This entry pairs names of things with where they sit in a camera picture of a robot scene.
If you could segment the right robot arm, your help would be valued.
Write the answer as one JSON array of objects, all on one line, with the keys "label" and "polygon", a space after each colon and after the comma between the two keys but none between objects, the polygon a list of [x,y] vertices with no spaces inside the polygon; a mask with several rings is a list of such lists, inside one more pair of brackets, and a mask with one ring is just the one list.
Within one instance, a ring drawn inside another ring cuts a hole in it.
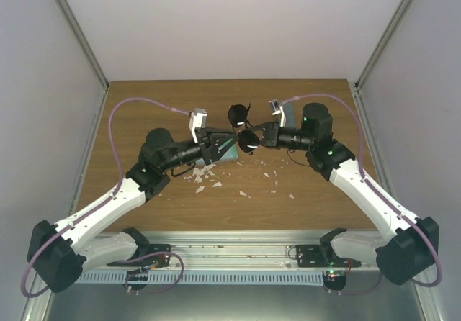
[{"label": "right robot arm", "polygon": [[303,107],[299,128],[285,127],[284,121],[265,122],[239,133],[240,148],[251,153],[259,147],[300,150],[308,165],[345,193],[372,221],[379,238],[356,235],[336,228],[319,240],[320,261],[328,267],[345,259],[378,267],[391,283],[402,285],[435,266],[442,280],[438,256],[439,226],[431,218],[418,217],[389,195],[368,173],[362,159],[333,137],[333,118],[319,103]]}]

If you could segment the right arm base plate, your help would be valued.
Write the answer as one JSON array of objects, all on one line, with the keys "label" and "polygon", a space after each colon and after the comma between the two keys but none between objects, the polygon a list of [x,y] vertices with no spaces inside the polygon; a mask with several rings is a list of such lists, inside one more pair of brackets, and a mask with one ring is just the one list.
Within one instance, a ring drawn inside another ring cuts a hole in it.
[{"label": "right arm base plate", "polygon": [[338,258],[335,254],[324,255],[320,245],[287,246],[286,256],[296,261],[299,268],[359,268],[360,261]]}]

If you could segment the grey glasses case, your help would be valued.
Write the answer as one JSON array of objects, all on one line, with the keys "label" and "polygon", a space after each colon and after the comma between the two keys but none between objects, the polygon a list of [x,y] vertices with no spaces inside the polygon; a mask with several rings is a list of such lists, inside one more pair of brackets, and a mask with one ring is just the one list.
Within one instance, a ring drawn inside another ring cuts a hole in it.
[{"label": "grey glasses case", "polygon": [[237,144],[234,143],[233,146],[226,151],[226,153],[215,163],[222,163],[227,161],[236,161],[238,159],[238,150]]}]

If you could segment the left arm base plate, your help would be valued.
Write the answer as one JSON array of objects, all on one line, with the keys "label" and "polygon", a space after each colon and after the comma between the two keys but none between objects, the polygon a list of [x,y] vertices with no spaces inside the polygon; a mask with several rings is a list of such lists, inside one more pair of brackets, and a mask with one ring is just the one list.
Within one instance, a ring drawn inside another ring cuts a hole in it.
[{"label": "left arm base plate", "polygon": [[[170,244],[144,244],[139,245],[135,253],[130,257],[130,260],[135,258],[140,258],[151,253],[157,252],[169,252],[171,250]],[[132,263],[122,263],[121,261],[116,261],[108,263],[109,267],[144,267],[144,266],[155,266],[156,268],[162,268],[169,265],[169,257],[166,254],[158,254],[151,256],[149,258],[144,258]]]}]

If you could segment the dark round sunglasses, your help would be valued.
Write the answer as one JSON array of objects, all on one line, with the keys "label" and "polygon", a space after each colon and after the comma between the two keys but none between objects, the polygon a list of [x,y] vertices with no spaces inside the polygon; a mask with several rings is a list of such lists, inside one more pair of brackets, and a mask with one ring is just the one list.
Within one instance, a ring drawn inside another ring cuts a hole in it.
[{"label": "dark round sunglasses", "polygon": [[234,104],[230,105],[228,109],[228,121],[233,131],[238,136],[239,148],[249,155],[259,147],[259,137],[251,131],[253,125],[249,122],[249,110],[251,104]]}]

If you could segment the teal glasses case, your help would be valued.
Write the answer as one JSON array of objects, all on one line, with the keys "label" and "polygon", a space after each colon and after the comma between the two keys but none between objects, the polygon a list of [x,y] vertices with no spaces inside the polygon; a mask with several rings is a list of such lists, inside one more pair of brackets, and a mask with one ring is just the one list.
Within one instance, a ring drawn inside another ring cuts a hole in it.
[{"label": "teal glasses case", "polygon": [[297,120],[294,104],[292,102],[284,103],[283,109],[285,113],[285,127],[296,128]]}]

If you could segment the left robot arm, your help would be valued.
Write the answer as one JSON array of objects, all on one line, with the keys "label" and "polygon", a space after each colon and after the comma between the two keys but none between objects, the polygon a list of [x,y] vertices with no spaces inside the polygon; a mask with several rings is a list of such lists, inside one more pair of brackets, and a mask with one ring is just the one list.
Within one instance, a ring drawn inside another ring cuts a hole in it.
[{"label": "left robot arm", "polygon": [[109,240],[95,237],[131,210],[149,202],[170,182],[173,170],[220,160],[237,142],[231,130],[199,128],[196,137],[176,142],[165,128],[151,130],[141,145],[137,163],[117,184],[77,213],[55,223],[43,220],[32,230],[27,261],[45,288],[54,293],[73,285],[83,272],[107,263],[128,261],[141,266],[148,260],[146,240],[134,229]]}]

